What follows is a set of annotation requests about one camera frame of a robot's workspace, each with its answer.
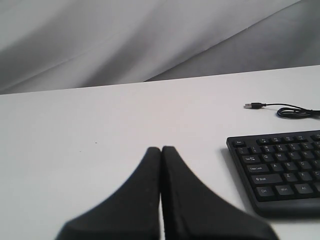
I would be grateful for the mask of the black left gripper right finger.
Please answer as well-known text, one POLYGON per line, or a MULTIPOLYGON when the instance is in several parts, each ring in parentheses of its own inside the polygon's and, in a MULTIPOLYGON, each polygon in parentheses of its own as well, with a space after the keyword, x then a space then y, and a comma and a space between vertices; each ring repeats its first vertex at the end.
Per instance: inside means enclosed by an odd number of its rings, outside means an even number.
POLYGON ((161 203, 167 240, 276 240, 266 222, 211 191, 173 146, 161 153, 161 203))

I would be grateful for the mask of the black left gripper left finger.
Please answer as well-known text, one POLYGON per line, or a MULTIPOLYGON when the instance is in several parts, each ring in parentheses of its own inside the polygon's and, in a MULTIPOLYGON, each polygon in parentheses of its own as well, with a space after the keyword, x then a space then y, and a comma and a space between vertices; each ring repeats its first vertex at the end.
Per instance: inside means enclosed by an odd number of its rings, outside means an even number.
POLYGON ((106 200, 65 223, 58 240, 160 239, 161 151, 149 147, 126 182, 106 200))

